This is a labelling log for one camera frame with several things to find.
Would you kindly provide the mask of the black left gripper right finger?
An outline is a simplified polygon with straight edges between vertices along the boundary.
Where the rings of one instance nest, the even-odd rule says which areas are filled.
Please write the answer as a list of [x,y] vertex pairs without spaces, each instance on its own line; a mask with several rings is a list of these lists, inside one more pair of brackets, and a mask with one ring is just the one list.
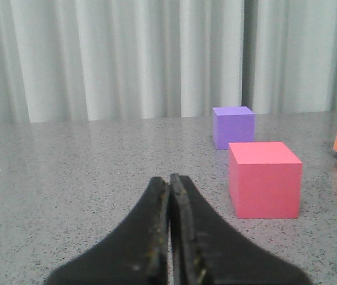
[[170,177],[175,284],[311,284],[304,271],[230,226],[189,176]]

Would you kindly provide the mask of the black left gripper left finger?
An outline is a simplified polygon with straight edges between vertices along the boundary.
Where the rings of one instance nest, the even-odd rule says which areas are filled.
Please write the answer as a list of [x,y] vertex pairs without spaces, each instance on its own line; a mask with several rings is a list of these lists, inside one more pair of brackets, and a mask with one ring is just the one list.
[[128,216],[91,250],[56,269],[46,284],[166,284],[169,186],[151,178]]

